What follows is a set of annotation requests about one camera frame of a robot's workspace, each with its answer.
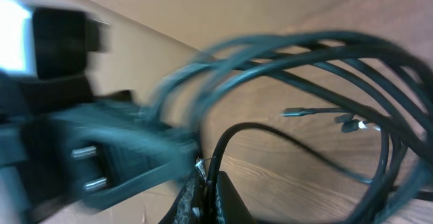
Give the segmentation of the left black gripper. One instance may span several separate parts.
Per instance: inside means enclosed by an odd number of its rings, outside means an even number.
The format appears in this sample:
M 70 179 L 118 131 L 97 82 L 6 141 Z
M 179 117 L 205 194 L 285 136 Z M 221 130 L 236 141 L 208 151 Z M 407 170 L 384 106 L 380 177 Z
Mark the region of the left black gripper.
M 105 210 L 190 174 L 200 146 L 128 93 L 95 97 L 83 74 L 1 75 L 1 180 L 8 223 L 40 223 L 76 201 Z

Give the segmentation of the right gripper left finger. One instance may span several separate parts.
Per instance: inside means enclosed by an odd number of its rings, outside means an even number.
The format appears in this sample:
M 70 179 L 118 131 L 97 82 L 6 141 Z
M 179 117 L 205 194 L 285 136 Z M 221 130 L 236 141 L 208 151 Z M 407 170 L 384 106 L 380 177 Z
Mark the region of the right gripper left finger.
M 204 187 L 202 175 L 194 170 L 159 224 L 200 224 L 204 214 Z

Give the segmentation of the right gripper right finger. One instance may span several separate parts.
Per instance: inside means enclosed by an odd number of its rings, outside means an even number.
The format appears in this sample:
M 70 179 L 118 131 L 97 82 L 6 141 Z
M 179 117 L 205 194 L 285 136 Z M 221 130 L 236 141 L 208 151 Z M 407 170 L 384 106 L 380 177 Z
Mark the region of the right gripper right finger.
M 226 172 L 220 171 L 216 183 L 216 222 L 218 224 L 256 224 Z

